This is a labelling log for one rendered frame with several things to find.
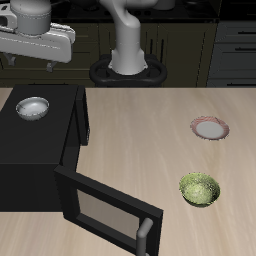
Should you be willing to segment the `green bowl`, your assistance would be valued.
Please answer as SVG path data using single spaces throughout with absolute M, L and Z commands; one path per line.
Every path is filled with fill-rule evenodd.
M 208 207 L 220 196 L 219 183 L 204 173 L 189 173 L 179 182 L 179 190 L 183 198 L 196 207 Z

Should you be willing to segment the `white plate with red rim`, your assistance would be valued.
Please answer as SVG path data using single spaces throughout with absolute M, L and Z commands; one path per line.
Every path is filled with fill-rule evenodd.
M 222 140 L 230 133 L 228 124 L 213 116 L 201 116 L 194 119 L 190 128 L 196 136 L 205 140 Z

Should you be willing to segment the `black microwave oven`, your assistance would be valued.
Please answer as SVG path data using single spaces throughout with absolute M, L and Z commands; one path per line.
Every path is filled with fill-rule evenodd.
M 50 104 L 40 120 L 26 121 L 16 112 L 16 105 L 29 97 Z M 76 172 L 89 131 L 82 85 L 15 86 L 0 110 L 0 212 L 61 212 L 135 256 L 158 256 L 163 211 Z M 137 217 L 136 237 L 84 214 L 79 192 Z

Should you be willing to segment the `grey drawer cabinet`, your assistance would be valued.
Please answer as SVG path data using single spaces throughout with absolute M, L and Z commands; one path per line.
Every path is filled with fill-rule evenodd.
M 256 21 L 218 23 L 207 87 L 256 87 Z

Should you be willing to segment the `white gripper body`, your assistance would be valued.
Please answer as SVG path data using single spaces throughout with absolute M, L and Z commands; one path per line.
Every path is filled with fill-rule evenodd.
M 44 34 L 31 36 L 16 29 L 0 26 L 0 52 L 68 63 L 72 59 L 75 31 L 57 23 L 50 24 Z

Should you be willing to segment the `white bowl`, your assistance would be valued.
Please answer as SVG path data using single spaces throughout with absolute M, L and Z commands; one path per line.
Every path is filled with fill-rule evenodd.
M 41 97 L 29 97 L 21 100 L 16 105 L 16 112 L 20 118 L 26 121 L 37 121 L 43 118 L 49 111 L 49 102 Z

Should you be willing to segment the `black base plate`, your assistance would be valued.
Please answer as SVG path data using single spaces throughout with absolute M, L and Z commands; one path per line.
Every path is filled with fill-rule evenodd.
M 157 60 L 154 54 L 146 54 L 146 69 L 134 75 L 118 74 L 109 68 L 112 60 L 110 54 L 103 54 L 95 62 L 89 72 L 90 79 L 96 87 L 106 88 L 148 88 L 160 87 L 167 78 L 166 67 Z

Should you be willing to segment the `dark kitchen cupboards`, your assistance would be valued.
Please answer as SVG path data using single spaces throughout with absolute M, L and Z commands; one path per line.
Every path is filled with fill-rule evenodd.
M 115 48 L 115 28 L 101 5 L 82 9 L 68 0 L 51 0 L 52 20 L 76 31 L 74 53 L 68 64 L 59 63 L 53 72 L 41 59 L 18 56 L 10 66 L 0 53 L 0 87 L 16 84 L 80 84 L 92 87 L 89 69 L 103 54 Z M 176 0 L 169 11 L 132 9 L 141 22 L 141 48 L 167 68 L 165 87 L 206 85 L 217 16 L 207 0 Z

